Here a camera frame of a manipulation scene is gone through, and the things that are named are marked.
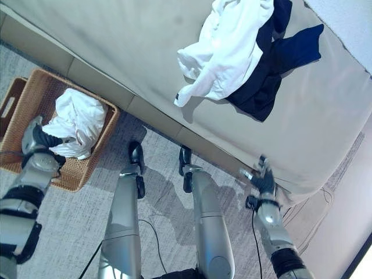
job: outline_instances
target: power cord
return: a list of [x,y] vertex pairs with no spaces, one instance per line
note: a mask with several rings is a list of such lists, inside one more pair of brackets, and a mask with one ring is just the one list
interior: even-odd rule
[[159,245],[158,233],[156,232],[154,226],[149,221],[146,221],[146,220],[143,220],[143,219],[138,219],[138,221],[143,221],[143,222],[149,224],[151,226],[153,232],[155,233],[156,243],[158,244],[158,255],[159,255],[160,263],[162,264],[162,267],[163,267],[163,270],[164,270],[165,274],[167,274],[168,272],[166,271],[166,269],[164,267],[163,259],[162,259],[162,256],[160,254],[160,245]]
[[[163,267],[163,270],[164,272],[167,274],[168,272],[166,271],[165,267],[164,267],[164,263],[163,263],[163,259],[162,259],[162,256],[160,255],[160,245],[159,245],[159,238],[158,238],[158,233],[156,232],[155,230],[155,227],[149,222],[149,221],[146,221],[146,220],[143,220],[143,219],[138,219],[138,221],[142,221],[142,222],[145,222],[147,224],[149,224],[153,230],[153,232],[155,233],[155,237],[156,237],[156,243],[158,245],[158,254],[159,254],[159,259],[160,259],[160,263],[162,264],[162,267]],[[97,249],[95,250],[94,254],[91,256],[88,264],[85,266],[83,272],[80,274],[79,276],[79,279],[82,279],[84,277],[84,274],[85,272],[87,271],[89,265],[91,264],[91,262],[93,261],[95,255],[98,253],[99,249],[101,248],[101,245],[102,245],[102,241],[101,243],[98,245]]]
[[84,276],[85,272],[87,271],[89,265],[91,264],[91,262],[93,261],[95,255],[98,253],[99,249],[101,248],[101,245],[102,245],[102,241],[101,241],[101,243],[98,245],[98,247],[97,247],[97,249],[95,250],[94,254],[91,256],[91,259],[89,260],[88,264],[85,266],[83,272],[80,274],[79,279],[82,279],[82,278],[83,278],[83,276]]
[[255,210],[253,209],[252,210],[252,231],[253,231],[253,236],[255,237],[255,241],[256,241],[258,262],[260,264],[260,276],[261,276],[261,279],[262,279],[262,265],[261,265],[261,258],[260,258],[260,250],[258,249],[258,242],[257,242],[257,238],[256,238],[256,233],[255,233],[255,226],[253,225],[253,217],[254,216],[255,216]]

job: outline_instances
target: clothing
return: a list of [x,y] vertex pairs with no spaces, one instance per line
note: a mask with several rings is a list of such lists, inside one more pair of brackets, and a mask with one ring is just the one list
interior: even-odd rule
[[323,32],[323,24],[271,43],[273,36],[278,37],[285,32],[291,8],[289,0],[274,0],[273,15],[257,34],[257,44],[263,55],[246,83],[226,98],[259,121],[265,121],[273,109],[281,74],[321,58],[319,36]]
[[56,114],[42,130],[58,138],[76,140],[50,148],[64,157],[85,159],[91,155],[105,122],[107,106],[72,88],[56,100]]
[[199,41],[178,50],[182,73],[195,82],[174,104],[184,106],[191,96],[223,99],[246,82],[262,55],[257,32],[273,9],[273,0],[215,0]]

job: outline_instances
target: beige mattress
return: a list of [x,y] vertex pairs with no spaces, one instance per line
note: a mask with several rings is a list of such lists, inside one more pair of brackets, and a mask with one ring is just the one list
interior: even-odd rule
[[[193,98],[182,109],[173,105],[187,85],[177,50],[198,40],[212,0],[2,2],[5,12],[247,165],[266,154],[289,203],[323,186],[372,111],[370,75],[327,27],[322,58],[283,79],[271,115],[259,123],[227,102]],[[293,0],[286,37],[319,23]]]

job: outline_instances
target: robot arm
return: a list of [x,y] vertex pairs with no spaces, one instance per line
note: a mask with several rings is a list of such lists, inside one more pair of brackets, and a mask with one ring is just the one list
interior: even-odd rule
[[17,264],[31,258],[39,239],[41,225],[36,222],[38,210],[50,182],[65,163],[49,147],[70,139],[58,139],[41,130],[39,116],[26,129],[22,138],[22,172],[0,200],[0,276],[17,277]]
[[270,258],[279,279],[314,279],[284,228],[280,205],[276,201],[273,171],[267,158],[261,156],[259,166],[261,167],[259,177],[251,175],[246,170],[241,170],[241,173],[260,192],[258,198],[253,195],[247,197],[246,207],[256,212],[254,222],[261,233],[266,255]]

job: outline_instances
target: white shirt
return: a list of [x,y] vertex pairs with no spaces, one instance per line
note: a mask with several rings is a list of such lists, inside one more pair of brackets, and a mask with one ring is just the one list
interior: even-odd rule
[[199,41],[177,52],[183,75],[195,82],[178,92],[174,104],[184,106],[192,96],[220,100],[245,83],[262,55],[258,29],[273,10],[273,0],[215,0]]

